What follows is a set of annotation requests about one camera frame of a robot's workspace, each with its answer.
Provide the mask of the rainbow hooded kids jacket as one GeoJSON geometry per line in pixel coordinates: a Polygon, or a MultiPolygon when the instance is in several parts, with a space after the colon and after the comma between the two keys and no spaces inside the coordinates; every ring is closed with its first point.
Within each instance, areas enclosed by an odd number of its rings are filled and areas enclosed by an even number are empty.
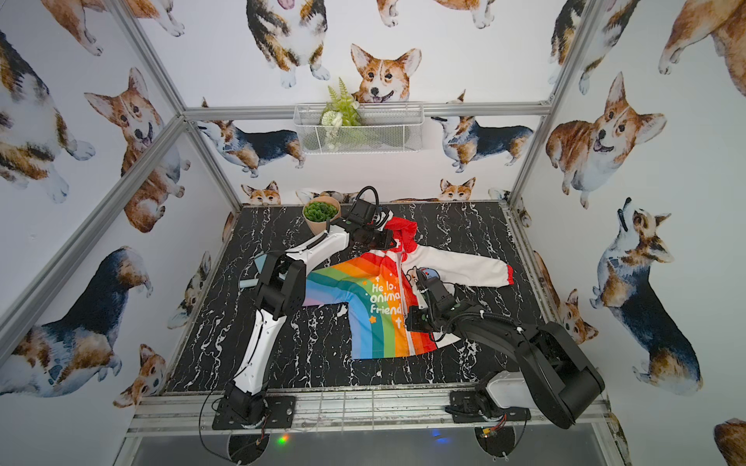
{"type": "Polygon", "coordinates": [[[352,332],[351,358],[383,359],[431,353],[458,341],[440,342],[406,328],[411,307],[425,308],[417,291],[418,271],[429,278],[468,287],[507,287],[514,270],[505,262],[474,254],[422,246],[415,221],[395,217],[386,224],[396,245],[316,270],[307,278],[305,307],[344,303],[352,332]]]}

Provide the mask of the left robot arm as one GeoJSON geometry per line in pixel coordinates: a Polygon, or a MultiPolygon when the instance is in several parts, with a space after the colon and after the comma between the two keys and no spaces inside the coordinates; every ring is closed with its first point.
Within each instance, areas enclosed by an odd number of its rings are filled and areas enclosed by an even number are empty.
{"type": "Polygon", "coordinates": [[[231,423],[255,426],[268,417],[265,373],[287,318],[302,308],[307,276],[328,258],[358,244],[367,250],[393,248],[386,225],[394,213],[380,202],[357,196],[347,214],[327,221],[324,230],[287,250],[272,250],[260,264],[256,316],[250,342],[236,375],[225,385],[217,413],[231,423]]]}

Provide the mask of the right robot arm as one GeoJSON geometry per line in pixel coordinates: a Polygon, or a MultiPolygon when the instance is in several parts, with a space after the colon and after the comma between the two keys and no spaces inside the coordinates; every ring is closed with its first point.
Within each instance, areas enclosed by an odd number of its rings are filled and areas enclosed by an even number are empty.
{"type": "Polygon", "coordinates": [[[575,425],[604,392],[602,376],[559,324],[515,322],[477,302],[456,299],[431,269],[413,273],[425,306],[410,308],[406,328],[435,343],[453,336],[503,353],[517,364],[533,405],[555,426],[575,425]]]}

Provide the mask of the green succulent plant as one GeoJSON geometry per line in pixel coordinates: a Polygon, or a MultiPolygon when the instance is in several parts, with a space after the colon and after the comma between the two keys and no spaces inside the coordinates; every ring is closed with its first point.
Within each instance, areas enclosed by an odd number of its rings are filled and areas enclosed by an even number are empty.
{"type": "Polygon", "coordinates": [[[305,206],[303,214],[311,223],[326,223],[332,221],[339,213],[339,208],[328,202],[313,202],[305,206]]]}

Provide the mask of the beige plant pot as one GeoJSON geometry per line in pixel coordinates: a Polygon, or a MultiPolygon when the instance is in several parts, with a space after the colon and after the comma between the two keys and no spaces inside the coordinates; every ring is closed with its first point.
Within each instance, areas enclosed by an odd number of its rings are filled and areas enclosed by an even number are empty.
{"type": "Polygon", "coordinates": [[[326,231],[329,223],[340,217],[339,202],[329,196],[311,199],[303,208],[303,217],[314,236],[326,231]]]}

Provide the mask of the green fern with flower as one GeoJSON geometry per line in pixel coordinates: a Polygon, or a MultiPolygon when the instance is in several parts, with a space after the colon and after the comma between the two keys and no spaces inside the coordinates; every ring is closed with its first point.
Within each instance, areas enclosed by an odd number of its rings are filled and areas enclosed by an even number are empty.
{"type": "Polygon", "coordinates": [[[344,81],[339,79],[339,89],[335,90],[328,86],[330,101],[326,104],[321,116],[321,126],[326,134],[326,143],[332,151],[341,148],[341,144],[347,138],[347,131],[342,127],[361,126],[361,115],[359,114],[359,102],[344,81]]]}

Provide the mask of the light blue silicone scraper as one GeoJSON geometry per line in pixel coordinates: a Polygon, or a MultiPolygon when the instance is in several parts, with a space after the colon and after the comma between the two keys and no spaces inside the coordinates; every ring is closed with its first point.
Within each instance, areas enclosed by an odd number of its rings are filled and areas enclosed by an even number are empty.
{"type": "Polygon", "coordinates": [[[257,256],[254,259],[254,269],[256,269],[256,272],[254,272],[254,275],[258,277],[260,273],[262,272],[263,266],[266,262],[267,254],[261,254],[260,256],[257,256]]]}

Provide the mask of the light blue silicone spatula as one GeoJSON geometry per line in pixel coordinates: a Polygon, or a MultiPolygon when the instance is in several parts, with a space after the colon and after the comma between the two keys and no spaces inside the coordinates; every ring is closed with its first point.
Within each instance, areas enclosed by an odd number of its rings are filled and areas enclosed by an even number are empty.
{"type": "Polygon", "coordinates": [[[248,280],[241,280],[239,282],[239,289],[251,289],[252,287],[256,287],[258,285],[258,279],[248,279],[248,280]]]}

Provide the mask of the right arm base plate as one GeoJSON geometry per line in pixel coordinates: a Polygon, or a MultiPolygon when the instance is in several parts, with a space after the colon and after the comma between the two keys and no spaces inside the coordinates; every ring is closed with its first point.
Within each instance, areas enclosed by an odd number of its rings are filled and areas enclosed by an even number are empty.
{"type": "Polygon", "coordinates": [[[479,390],[456,390],[449,394],[449,404],[444,408],[454,423],[498,423],[499,421],[530,421],[527,408],[501,408],[479,390]]]}

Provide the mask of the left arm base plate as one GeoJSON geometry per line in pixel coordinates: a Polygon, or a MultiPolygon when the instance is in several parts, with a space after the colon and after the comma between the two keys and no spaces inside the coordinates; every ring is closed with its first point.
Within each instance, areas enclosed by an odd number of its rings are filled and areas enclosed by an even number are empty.
{"type": "Polygon", "coordinates": [[[234,401],[221,398],[212,428],[218,430],[238,429],[286,429],[293,425],[297,398],[294,396],[269,396],[234,401]]]}

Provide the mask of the aluminium front rail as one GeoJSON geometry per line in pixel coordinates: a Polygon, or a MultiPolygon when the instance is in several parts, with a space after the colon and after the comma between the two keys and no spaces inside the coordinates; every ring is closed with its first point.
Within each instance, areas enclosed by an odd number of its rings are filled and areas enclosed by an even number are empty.
{"type": "Polygon", "coordinates": [[[128,437],[222,435],[267,433],[321,433],[409,429],[443,429],[490,426],[498,419],[466,417],[457,419],[446,412],[454,388],[352,388],[344,390],[286,390],[271,392],[270,404],[280,409],[291,424],[279,421],[246,428],[240,424],[229,429],[213,429],[213,420],[221,398],[219,392],[148,398],[136,409],[126,435],[128,437]]]}

